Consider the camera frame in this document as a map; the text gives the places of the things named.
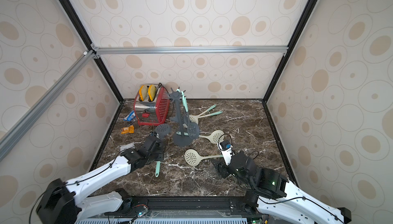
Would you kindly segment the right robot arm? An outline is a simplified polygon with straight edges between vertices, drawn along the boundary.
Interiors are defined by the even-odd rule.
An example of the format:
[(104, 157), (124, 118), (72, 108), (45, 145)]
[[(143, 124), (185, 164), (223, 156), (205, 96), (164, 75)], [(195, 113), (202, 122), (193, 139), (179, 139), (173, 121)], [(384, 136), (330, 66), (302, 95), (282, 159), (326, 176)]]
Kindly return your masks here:
[(258, 166), (243, 151), (224, 152), (212, 164), (222, 178), (235, 177), (246, 186), (245, 206), (292, 224), (348, 224), (352, 213), (345, 207), (329, 206), (306, 192), (279, 172)]

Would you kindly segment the grey utensil rack stand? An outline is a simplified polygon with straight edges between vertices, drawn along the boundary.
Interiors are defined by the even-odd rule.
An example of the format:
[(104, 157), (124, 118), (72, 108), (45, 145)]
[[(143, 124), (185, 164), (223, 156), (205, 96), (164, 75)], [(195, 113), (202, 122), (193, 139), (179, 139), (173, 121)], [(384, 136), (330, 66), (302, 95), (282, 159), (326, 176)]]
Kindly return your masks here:
[(193, 139), (190, 136), (185, 135), (186, 132), (183, 125), (184, 122), (180, 105), (181, 93), (178, 90), (175, 91), (173, 88), (171, 88), (171, 91), (172, 92), (169, 93), (169, 98), (171, 102), (175, 105), (176, 115), (174, 117), (171, 117), (170, 120), (178, 123), (179, 125), (178, 130), (173, 134), (173, 142), (179, 147), (185, 147), (190, 145)]

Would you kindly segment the grey skimmer front side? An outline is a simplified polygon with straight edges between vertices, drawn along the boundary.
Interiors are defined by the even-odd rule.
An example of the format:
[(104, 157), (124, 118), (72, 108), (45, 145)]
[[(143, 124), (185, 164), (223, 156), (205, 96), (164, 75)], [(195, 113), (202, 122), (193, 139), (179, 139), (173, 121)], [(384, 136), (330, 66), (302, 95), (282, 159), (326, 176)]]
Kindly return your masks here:
[(171, 89), (172, 92), (170, 93), (170, 101), (174, 105), (174, 113), (175, 115), (173, 117), (170, 117), (170, 120), (172, 122), (176, 122), (179, 124), (179, 126), (183, 126), (183, 117), (182, 117), (182, 112), (181, 112), (181, 100), (182, 100), (182, 94), (180, 89), (177, 89), (174, 91)]

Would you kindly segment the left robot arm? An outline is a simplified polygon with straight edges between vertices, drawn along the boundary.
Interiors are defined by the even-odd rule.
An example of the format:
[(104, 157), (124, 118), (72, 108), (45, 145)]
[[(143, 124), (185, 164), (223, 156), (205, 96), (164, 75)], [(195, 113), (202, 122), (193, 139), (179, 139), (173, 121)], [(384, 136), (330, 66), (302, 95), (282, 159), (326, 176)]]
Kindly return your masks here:
[(91, 194), (117, 178), (163, 160), (166, 146), (165, 141), (148, 136), (138, 149), (123, 150), (89, 173), (65, 182), (54, 180), (37, 206), (38, 217), (43, 224), (74, 224), (103, 213), (131, 213), (132, 197), (124, 189), (98, 196)]

